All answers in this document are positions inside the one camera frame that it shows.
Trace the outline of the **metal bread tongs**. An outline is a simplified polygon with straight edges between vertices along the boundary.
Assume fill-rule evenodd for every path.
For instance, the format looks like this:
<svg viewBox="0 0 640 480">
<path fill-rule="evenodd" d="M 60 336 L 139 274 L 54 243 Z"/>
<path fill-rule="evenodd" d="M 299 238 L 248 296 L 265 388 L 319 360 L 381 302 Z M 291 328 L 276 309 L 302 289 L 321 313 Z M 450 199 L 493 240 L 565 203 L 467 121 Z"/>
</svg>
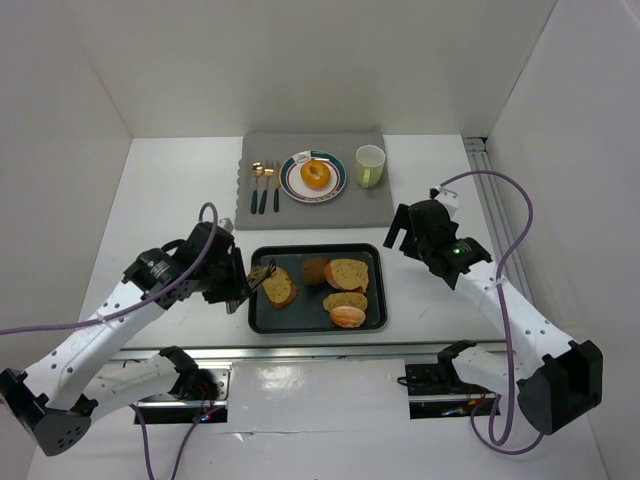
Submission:
<svg viewBox="0 0 640 480">
<path fill-rule="evenodd" d="M 245 301 L 252 298 L 264 281 L 272 277 L 275 272 L 275 261 L 270 260 L 265 265 L 257 264 L 253 266 L 248 274 L 244 274 L 243 271 L 234 273 L 231 293 L 225 300 L 226 313 L 235 313 Z"/>
</svg>

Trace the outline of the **orange bagel bread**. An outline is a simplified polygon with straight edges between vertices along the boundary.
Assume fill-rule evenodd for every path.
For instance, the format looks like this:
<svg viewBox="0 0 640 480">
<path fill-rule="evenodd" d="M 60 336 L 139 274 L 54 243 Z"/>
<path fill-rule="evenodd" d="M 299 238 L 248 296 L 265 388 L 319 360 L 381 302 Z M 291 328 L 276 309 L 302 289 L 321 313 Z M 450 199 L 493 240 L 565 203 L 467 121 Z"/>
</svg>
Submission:
<svg viewBox="0 0 640 480">
<path fill-rule="evenodd" d="M 300 176 L 308 188 L 321 190 L 329 183 L 330 169 L 325 161 L 312 158 L 302 164 Z"/>
</svg>

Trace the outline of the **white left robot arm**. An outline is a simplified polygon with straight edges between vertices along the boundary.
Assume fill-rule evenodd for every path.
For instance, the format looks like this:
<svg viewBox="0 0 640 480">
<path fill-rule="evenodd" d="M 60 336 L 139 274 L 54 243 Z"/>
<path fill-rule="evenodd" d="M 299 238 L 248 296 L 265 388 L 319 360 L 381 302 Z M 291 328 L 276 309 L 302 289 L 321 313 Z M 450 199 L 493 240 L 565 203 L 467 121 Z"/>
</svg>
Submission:
<svg viewBox="0 0 640 480">
<path fill-rule="evenodd" d="M 228 229 L 200 222 L 185 240 L 141 253 L 95 313 L 24 371 L 1 373 L 1 398 L 47 456 L 72 448 L 92 423 L 146 397 L 193 399 L 215 391 L 210 373 L 169 346 L 116 374 L 104 366 L 138 332 L 199 293 L 233 311 L 251 293 L 240 250 Z"/>
</svg>

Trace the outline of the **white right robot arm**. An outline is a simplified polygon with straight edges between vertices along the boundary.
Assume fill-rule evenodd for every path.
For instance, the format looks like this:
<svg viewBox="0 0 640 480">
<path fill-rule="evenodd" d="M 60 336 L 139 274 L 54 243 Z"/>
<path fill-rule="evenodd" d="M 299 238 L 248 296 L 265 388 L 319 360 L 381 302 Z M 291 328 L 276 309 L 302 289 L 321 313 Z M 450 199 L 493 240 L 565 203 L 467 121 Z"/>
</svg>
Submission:
<svg viewBox="0 0 640 480">
<path fill-rule="evenodd" d="M 383 245 L 392 247 L 404 231 L 401 252 L 424 263 L 512 342 L 512 361 L 467 340 L 446 347 L 438 354 L 443 378 L 515 396 L 529 424 L 552 435 L 601 403 L 603 354 L 592 341 L 579 343 L 557 328 L 498 278 L 488 251 L 470 237 L 457 237 L 457 229 L 437 200 L 402 204 Z"/>
</svg>

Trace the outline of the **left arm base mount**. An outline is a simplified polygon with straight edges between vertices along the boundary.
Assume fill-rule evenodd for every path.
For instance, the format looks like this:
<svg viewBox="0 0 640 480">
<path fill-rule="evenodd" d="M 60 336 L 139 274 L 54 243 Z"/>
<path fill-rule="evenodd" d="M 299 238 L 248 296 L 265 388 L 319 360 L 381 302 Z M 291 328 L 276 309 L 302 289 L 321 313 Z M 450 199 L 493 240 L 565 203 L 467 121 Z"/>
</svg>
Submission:
<svg viewBox="0 0 640 480">
<path fill-rule="evenodd" d="M 228 420 L 231 368 L 214 364 L 211 382 L 200 381 L 185 398 L 169 393 L 144 398 L 136 406 L 150 425 L 223 424 Z"/>
</svg>

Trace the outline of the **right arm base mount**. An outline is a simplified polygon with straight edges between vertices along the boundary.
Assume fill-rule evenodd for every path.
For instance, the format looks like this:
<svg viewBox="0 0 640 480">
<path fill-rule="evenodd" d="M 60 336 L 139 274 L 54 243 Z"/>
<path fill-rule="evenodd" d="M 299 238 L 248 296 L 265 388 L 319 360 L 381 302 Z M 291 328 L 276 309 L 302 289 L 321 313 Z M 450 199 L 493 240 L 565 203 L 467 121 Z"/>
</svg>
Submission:
<svg viewBox="0 0 640 480">
<path fill-rule="evenodd" d="M 478 407 L 487 416 L 495 394 L 484 387 L 447 377 L 437 364 L 407 364 L 396 382 L 406 389 L 412 420 L 469 417 Z"/>
</svg>

